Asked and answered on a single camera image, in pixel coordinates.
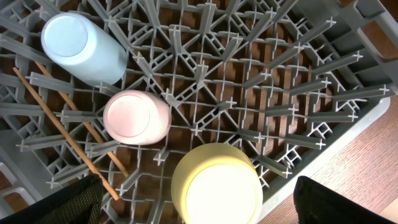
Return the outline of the wooden chopstick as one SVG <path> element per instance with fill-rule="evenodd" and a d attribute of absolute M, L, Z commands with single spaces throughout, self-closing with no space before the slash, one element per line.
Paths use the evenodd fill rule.
<path fill-rule="evenodd" d="M 41 72 L 46 76 L 52 78 L 52 75 L 50 72 L 38 61 L 35 61 L 36 66 L 41 70 Z M 78 108 L 74 104 L 73 100 L 65 93 L 62 91 L 58 92 L 60 96 L 65 100 L 67 105 L 73 110 L 73 111 L 78 111 Z M 98 132 L 95 130 L 94 127 L 89 122 L 84 121 L 83 122 L 84 126 L 86 129 L 91 133 L 91 135 L 94 137 L 94 139 L 97 141 L 97 143 L 102 144 L 104 143 L 102 137 L 98 134 Z M 113 152 L 108 152 L 107 155 L 110 157 L 110 159 L 115 163 L 115 165 L 119 168 L 119 170 L 122 172 L 122 174 L 125 177 L 128 177 L 129 173 L 125 166 L 122 164 L 122 162 L 116 157 L 115 153 Z"/>
<path fill-rule="evenodd" d="M 20 71 L 16 67 L 13 67 L 12 69 L 16 73 L 16 75 L 21 79 L 21 82 L 25 85 L 25 87 L 30 92 L 30 94 L 34 97 L 36 102 L 38 102 L 38 104 L 43 109 L 45 114 L 49 117 L 49 119 L 53 122 L 53 124 L 61 132 L 61 134 L 64 136 L 64 138 L 68 141 L 68 143 L 71 145 L 73 150 L 81 157 L 83 162 L 88 166 L 90 171 L 92 171 L 94 174 L 99 175 L 100 179 L 102 180 L 103 186 L 109 192 L 109 194 L 112 196 L 112 198 L 115 200 L 119 200 L 119 194 L 113 189 L 112 185 L 104 178 L 104 176 L 101 174 L 101 172 L 95 167 L 95 165 L 91 162 L 91 160 L 82 151 L 80 145 L 76 143 L 76 141 L 72 138 L 72 136 L 69 134 L 69 132 L 63 127 L 63 124 L 52 113 L 52 111 L 45 104 L 45 102 L 40 97 L 40 95 L 34 90 L 34 88 L 29 84 L 29 82 L 24 78 L 24 76 L 20 73 Z"/>

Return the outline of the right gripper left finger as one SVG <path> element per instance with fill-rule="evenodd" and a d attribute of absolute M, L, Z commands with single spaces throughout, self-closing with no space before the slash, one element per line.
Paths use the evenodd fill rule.
<path fill-rule="evenodd" d="M 1 219 L 1 224 L 92 224 L 99 223 L 103 184 L 90 174 L 31 206 Z"/>

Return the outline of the light blue cup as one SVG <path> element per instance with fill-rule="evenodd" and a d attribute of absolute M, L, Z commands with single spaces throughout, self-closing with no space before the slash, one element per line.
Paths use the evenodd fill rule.
<path fill-rule="evenodd" d="M 45 54 L 90 86 L 113 85 L 127 69 L 126 50 L 85 16 L 63 12 L 44 25 L 40 41 Z"/>

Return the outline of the pink cup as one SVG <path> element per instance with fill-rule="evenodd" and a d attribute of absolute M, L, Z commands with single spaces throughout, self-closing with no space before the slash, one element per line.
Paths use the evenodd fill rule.
<path fill-rule="evenodd" d="M 139 90 L 115 94 L 103 111 L 105 130 L 123 144 L 157 143 L 167 135 L 171 122 L 169 105 L 158 96 Z"/>

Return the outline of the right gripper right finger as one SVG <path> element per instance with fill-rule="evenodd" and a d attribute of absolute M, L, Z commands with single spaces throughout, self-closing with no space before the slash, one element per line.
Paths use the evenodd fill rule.
<path fill-rule="evenodd" d="M 297 179 L 294 205 L 300 224 L 391 222 L 307 176 Z"/>

